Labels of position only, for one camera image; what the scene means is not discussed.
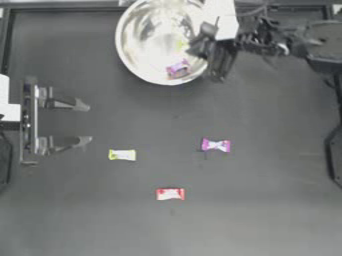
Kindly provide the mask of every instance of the candy wrapper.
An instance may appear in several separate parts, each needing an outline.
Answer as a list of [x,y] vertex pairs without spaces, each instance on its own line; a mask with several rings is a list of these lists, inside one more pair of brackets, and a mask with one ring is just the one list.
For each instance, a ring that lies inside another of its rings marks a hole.
[[190,74],[190,63],[186,59],[166,68],[169,77],[176,79]]
[[209,139],[204,139],[202,141],[202,150],[206,152],[209,150],[220,150],[225,153],[230,153],[230,141],[210,141]]
[[113,150],[113,149],[110,149],[109,158],[110,158],[110,160],[137,161],[137,151],[135,150]]
[[156,192],[158,201],[172,199],[186,200],[186,189],[184,188],[160,188]]

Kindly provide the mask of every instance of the black table surface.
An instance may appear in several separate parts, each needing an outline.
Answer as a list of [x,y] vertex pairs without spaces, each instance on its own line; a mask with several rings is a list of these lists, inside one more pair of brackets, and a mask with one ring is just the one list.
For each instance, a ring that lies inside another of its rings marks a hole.
[[[27,75],[79,96],[91,111],[43,111],[41,133],[94,142],[38,168],[14,166],[0,255],[339,255],[342,191],[324,154],[333,90],[304,61],[270,66],[250,54],[225,84],[152,85],[118,57],[119,16],[17,16],[11,101]],[[205,156],[204,136],[230,139],[232,153]],[[138,161],[110,161],[110,149],[135,149]],[[158,202],[156,189],[173,186],[186,201]]]

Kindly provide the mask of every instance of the purple candy wrapper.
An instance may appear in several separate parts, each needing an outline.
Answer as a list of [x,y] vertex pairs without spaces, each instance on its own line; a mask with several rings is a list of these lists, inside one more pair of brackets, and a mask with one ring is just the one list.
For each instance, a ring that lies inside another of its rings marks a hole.
[[204,138],[202,141],[202,150],[206,152],[209,150],[221,150],[225,153],[230,153],[230,141],[210,141],[209,139]]
[[170,78],[180,78],[190,74],[190,63],[186,59],[166,68]]

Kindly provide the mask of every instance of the stainless steel bowl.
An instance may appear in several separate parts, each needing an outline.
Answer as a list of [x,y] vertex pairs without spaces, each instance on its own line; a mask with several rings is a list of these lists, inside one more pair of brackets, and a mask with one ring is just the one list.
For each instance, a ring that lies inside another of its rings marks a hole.
[[[173,86],[202,75],[208,62],[186,52],[202,21],[204,4],[198,0],[139,0],[131,5],[115,40],[121,59],[137,76]],[[182,72],[170,72],[182,67]]]

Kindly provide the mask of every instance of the red candy wrapper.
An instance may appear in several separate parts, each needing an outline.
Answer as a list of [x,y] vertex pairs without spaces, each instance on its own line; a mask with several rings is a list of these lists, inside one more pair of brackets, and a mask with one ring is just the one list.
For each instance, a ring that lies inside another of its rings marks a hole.
[[186,189],[184,188],[160,188],[156,193],[158,201],[172,199],[186,200]]
[[202,150],[206,152],[209,150],[220,150],[225,153],[230,153],[230,141],[210,141],[209,139],[204,138],[202,140]]
[[169,77],[173,79],[181,78],[192,73],[190,64],[186,59],[166,68]]

